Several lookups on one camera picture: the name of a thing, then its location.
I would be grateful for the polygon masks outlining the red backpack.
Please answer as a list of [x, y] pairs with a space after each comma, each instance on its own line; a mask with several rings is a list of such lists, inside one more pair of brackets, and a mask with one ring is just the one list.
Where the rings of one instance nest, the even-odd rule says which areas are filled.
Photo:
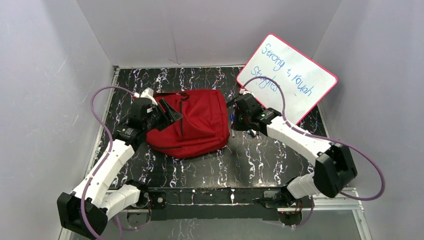
[[148, 145], [168, 156], [194, 158], [224, 148], [231, 136], [227, 101], [218, 89], [155, 93], [182, 118], [166, 129], [147, 133]]

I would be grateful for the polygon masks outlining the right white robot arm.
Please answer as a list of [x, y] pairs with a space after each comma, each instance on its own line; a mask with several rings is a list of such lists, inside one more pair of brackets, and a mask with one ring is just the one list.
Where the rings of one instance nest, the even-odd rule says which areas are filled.
[[309, 132], [284, 119], [279, 111], [264, 108], [251, 93], [239, 94], [226, 105], [234, 109], [233, 130], [259, 132], [278, 140], [314, 167], [314, 172], [292, 178], [275, 195], [265, 195], [263, 201], [295, 207], [305, 196], [324, 194], [333, 198], [358, 175], [346, 145], [310, 137]]

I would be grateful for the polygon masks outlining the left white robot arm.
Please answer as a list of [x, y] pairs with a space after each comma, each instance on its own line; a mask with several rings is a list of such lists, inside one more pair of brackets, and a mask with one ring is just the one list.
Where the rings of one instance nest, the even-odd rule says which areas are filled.
[[148, 187], [128, 180], [111, 194], [107, 190], [125, 163], [146, 141], [147, 133], [162, 131], [182, 118], [164, 98], [133, 100], [128, 116], [118, 125], [112, 142], [85, 179], [71, 193], [57, 199], [60, 224], [91, 240], [99, 239], [108, 221], [129, 206], [145, 208], [151, 204]]

